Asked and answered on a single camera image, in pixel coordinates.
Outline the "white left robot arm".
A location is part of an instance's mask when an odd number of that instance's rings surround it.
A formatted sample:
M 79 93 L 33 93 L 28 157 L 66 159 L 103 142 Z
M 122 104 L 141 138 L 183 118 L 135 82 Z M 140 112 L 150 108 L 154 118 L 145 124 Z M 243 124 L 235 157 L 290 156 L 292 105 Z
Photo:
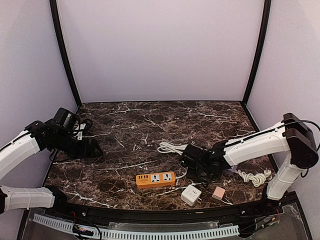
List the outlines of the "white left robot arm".
M 0 149 L 0 177 L 4 178 L 23 161 L 49 149 L 64 152 L 69 159 L 98 158 L 103 150 L 96 139 L 78 138 L 85 129 L 73 129 L 35 121 Z M 66 195 L 56 186 L 17 188 L 1 185 L 0 212 L 47 208 L 60 218 L 71 213 Z

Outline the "orange power strip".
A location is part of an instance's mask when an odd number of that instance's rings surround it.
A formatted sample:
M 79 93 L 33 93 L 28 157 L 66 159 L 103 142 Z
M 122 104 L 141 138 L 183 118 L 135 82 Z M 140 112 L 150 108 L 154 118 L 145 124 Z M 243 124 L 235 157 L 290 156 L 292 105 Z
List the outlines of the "orange power strip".
M 173 171 L 139 174 L 135 176 L 138 189 L 174 186 L 176 175 Z

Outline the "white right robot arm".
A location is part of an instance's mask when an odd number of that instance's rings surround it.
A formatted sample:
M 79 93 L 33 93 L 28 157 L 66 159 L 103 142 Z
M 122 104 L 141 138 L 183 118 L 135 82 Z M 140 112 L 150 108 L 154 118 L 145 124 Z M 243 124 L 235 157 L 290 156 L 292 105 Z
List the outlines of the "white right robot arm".
M 224 170 L 242 162 L 286 152 L 284 162 L 266 187 L 265 198 L 255 205 L 255 213 L 266 217 L 274 210 L 274 201 L 279 201 L 301 173 L 319 160 L 319 148 L 307 124 L 307 120 L 286 113 L 281 122 L 268 129 L 217 142 L 208 150 L 189 144 L 182 152 L 180 162 L 187 168 L 187 178 L 208 185 L 219 179 Z

